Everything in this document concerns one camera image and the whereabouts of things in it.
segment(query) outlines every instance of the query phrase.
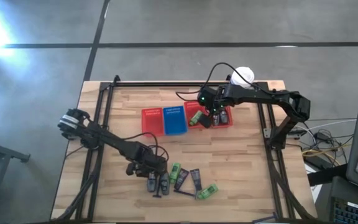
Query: wooden table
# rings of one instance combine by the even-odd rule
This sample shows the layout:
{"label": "wooden table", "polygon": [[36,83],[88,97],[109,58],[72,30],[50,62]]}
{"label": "wooden table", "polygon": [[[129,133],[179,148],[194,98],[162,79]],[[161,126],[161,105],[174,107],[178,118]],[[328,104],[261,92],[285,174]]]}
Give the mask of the wooden table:
{"label": "wooden table", "polygon": [[[87,111],[91,117],[96,107],[99,84],[100,82],[85,82],[78,103],[78,108]],[[268,84],[270,89],[285,88],[281,80],[268,81]],[[142,109],[183,105],[175,91],[194,90],[196,88],[115,87],[109,129],[123,138],[141,133]],[[278,106],[274,106],[273,110],[279,124],[285,113]],[[146,179],[127,176],[125,170],[128,162],[117,150],[106,146],[93,221],[250,222],[271,216],[274,205],[257,105],[243,103],[231,111],[234,122],[230,128],[189,129],[186,134],[179,136],[158,137],[158,143],[170,155],[169,170],[173,162],[181,163],[186,170],[199,168],[203,187],[215,183],[219,192],[207,200],[194,200],[173,192],[171,186],[169,196],[153,198],[146,191]],[[153,143],[147,137],[139,137],[137,140],[145,144]],[[67,153],[79,145],[78,141],[72,141]],[[292,192],[302,206],[316,216],[300,150],[287,146],[283,150],[283,156]],[[62,214],[78,193],[85,158],[86,150],[80,150],[65,161],[52,218]],[[181,190],[194,192],[190,176]],[[281,201],[283,210],[286,210],[282,194]],[[85,202],[84,216],[88,211],[87,204]]]}

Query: green object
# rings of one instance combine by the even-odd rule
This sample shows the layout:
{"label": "green object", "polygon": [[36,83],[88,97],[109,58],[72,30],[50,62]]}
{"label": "green object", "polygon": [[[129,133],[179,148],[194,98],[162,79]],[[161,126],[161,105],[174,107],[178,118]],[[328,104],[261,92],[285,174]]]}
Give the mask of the green object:
{"label": "green object", "polygon": [[190,125],[193,126],[198,122],[198,119],[200,118],[200,116],[203,114],[203,112],[201,111],[197,111],[196,114],[194,114],[194,116],[191,118],[190,120]]}
{"label": "green object", "polygon": [[180,163],[175,162],[172,166],[172,171],[169,176],[171,184],[174,184],[177,181],[179,171],[180,171]]}
{"label": "green object", "polygon": [[207,199],[212,194],[215,194],[219,189],[216,184],[211,184],[201,192],[197,194],[198,199]]}

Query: gray floor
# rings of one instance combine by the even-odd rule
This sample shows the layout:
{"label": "gray floor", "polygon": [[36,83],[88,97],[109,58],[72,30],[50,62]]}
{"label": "gray floor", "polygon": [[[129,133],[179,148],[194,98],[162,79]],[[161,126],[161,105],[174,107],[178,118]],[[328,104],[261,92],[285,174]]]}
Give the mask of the gray floor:
{"label": "gray floor", "polygon": [[[0,44],[92,43],[102,5],[0,1]],[[111,0],[101,36],[102,43],[345,41],[358,41],[358,0]],[[32,154],[9,166],[0,223],[48,220],[67,146],[56,125],[78,101],[89,56],[90,49],[0,49],[0,145]],[[311,119],[357,116],[358,47],[99,49],[91,80],[203,80],[220,61],[249,66],[259,80],[284,80],[312,101]],[[213,79],[228,73],[219,68]],[[327,129],[350,134],[354,122]]]}

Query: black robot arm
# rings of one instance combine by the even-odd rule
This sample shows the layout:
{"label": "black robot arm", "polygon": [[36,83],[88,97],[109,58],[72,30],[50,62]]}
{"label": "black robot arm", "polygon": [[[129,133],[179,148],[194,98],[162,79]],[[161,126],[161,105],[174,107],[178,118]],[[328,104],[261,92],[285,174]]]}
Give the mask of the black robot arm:
{"label": "black robot arm", "polygon": [[67,139],[80,138],[81,144],[88,149],[97,149],[105,143],[117,149],[131,163],[126,173],[134,172],[138,177],[148,177],[151,172],[161,175],[166,172],[167,160],[154,154],[153,150],[138,141],[126,141],[102,128],[98,123],[90,120],[87,112],[78,109],[69,109],[60,119],[58,127]]}
{"label": "black robot arm", "polygon": [[271,131],[269,144],[275,149],[283,149],[287,134],[299,122],[305,122],[310,115],[310,100],[297,91],[246,89],[228,83],[217,89],[202,87],[197,96],[201,106],[209,114],[218,114],[225,106],[236,106],[241,103],[266,103],[278,105],[287,114],[284,121]]}

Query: blue tray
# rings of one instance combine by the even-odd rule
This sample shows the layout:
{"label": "blue tray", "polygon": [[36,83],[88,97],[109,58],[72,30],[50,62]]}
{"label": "blue tray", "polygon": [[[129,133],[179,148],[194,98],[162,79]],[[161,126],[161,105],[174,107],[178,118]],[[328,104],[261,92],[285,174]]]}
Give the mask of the blue tray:
{"label": "blue tray", "polygon": [[164,108],[163,116],[166,135],[183,134],[187,132],[185,109],[183,106]]}

